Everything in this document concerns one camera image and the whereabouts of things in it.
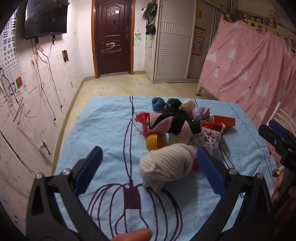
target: dirty white wall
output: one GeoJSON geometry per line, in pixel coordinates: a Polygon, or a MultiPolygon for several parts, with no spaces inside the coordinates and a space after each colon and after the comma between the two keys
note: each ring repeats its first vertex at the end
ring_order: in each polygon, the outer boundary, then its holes
{"type": "Polygon", "coordinates": [[[95,76],[94,59],[91,45],[91,2],[92,0],[75,0],[78,1],[78,41],[79,55],[81,57],[83,77],[95,76]]]}
{"type": "MultiPolygon", "coordinates": [[[[94,76],[94,62],[91,45],[91,2],[92,0],[79,1],[78,16],[78,40],[80,56],[82,59],[82,73],[84,77],[94,76]]],[[[149,0],[136,0],[135,9],[135,32],[134,32],[134,71],[144,70],[145,59],[145,32],[146,21],[142,20],[141,11],[147,6],[149,0]],[[141,40],[135,40],[135,34],[141,34],[141,40]]]]}
{"type": "Polygon", "coordinates": [[[144,70],[145,62],[145,43],[146,43],[146,20],[141,14],[142,9],[147,7],[149,0],[136,0],[135,10],[135,32],[134,32],[134,58],[133,70],[144,70]],[[140,40],[137,40],[136,34],[139,34],[140,40]]]}
{"type": "MultiPolygon", "coordinates": [[[[40,52],[40,56],[36,57],[41,82],[44,83],[42,85],[44,85],[44,91],[56,115],[56,121],[54,121],[53,113],[40,89],[32,42],[22,39],[20,32],[24,23],[17,19],[16,32],[19,34],[16,33],[15,46],[26,88],[22,89],[16,98],[18,100],[23,98],[24,108],[21,118],[19,119],[20,115],[18,115],[13,122],[18,105],[13,101],[13,106],[9,107],[9,101],[4,102],[6,100],[5,93],[0,91],[0,130],[20,159],[34,173],[42,172],[45,175],[50,175],[52,157],[61,125],[74,95],[85,77],[85,73],[81,72],[80,51],[77,51],[80,47],[78,40],[79,18],[77,17],[79,11],[79,0],[71,1],[68,7],[67,34],[56,36],[57,40],[49,55],[62,108],[60,108],[57,99],[47,59],[40,52]],[[69,62],[67,64],[64,64],[63,61],[63,50],[68,51],[69,62]],[[51,155],[46,149],[40,150],[39,144],[42,141],[45,141],[51,155]]],[[[52,38],[40,37],[39,42],[45,54],[49,54],[52,38]]],[[[25,233],[26,208],[32,181],[33,176],[21,164],[21,161],[0,135],[0,201],[15,225],[23,233],[25,233]]]]}
{"type": "Polygon", "coordinates": [[[294,25],[290,21],[289,17],[282,9],[280,4],[274,0],[239,0],[238,10],[247,11],[259,14],[264,17],[268,17],[270,10],[276,12],[279,22],[283,24],[287,29],[296,31],[294,25]]]}
{"type": "MultiPolygon", "coordinates": [[[[157,14],[155,18],[155,29],[157,33],[158,29],[158,18],[159,18],[159,12],[162,8],[162,3],[160,0],[157,0],[158,9],[157,14]]],[[[145,38],[145,57],[144,57],[144,70],[146,76],[150,79],[150,81],[153,82],[154,80],[154,66],[155,66],[155,58],[156,58],[156,34],[155,35],[149,35],[147,38],[145,38]]]]}

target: tile floor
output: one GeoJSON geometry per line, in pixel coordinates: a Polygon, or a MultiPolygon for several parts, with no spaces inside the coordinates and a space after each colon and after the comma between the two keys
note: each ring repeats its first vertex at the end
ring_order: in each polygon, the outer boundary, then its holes
{"type": "Polygon", "coordinates": [[[215,99],[206,91],[203,91],[201,96],[196,96],[196,87],[197,83],[153,84],[145,74],[107,76],[86,81],[78,94],[69,116],[62,141],[62,148],[80,113],[94,96],[138,95],[215,99]]]}

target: screw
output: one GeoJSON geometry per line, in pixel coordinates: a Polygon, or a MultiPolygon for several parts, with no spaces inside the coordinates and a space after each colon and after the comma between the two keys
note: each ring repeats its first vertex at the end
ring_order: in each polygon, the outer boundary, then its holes
{"type": "Polygon", "coordinates": [[[234,168],[229,169],[228,172],[229,172],[230,175],[236,175],[237,174],[237,171],[234,168]]]}
{"type": "Polygon", "coordinates": [[[69,175],[70,172],[71,172],[71,170],[69,168],[65,168],[65,169],[62,170],[62,174],[65,175],[65,176],[69,175]]]}
{"type": "Polygon", "coordinates": [[[257,177],[258,177],[259,179],[263,179],[263,174],[260,173],[260,172],[258,172],[258,173],[257,173],[257,177]]]}
{"type": "Polygon", "coordinates": [[[41,172],[37,173],[36,174],[36,178],[37,179],[41,179],[43,177],[43,174],[41,172]]]}

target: wooden bed frame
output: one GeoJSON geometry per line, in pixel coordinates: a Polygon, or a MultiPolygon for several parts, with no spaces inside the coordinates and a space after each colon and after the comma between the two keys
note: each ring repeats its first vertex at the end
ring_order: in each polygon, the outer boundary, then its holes
{"type": "Polygon", "coordinates": [[[212,95],[216,100],[219,100],[210,90],[208,90],[204,85],[198,83],[196,88],[195,95],[200,96],[202,93],[202,90],[207,91],[210,95],[212,95]]]}

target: blue yarn ball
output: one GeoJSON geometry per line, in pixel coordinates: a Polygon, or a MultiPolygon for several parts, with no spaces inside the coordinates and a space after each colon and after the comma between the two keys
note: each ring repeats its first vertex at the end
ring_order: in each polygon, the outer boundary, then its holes
{"type": "Polygon", "coordinates": [[[161,111],[165,107],[165,101],[160,97],[152,99],[152,108],[155,112],[161,111]]]}

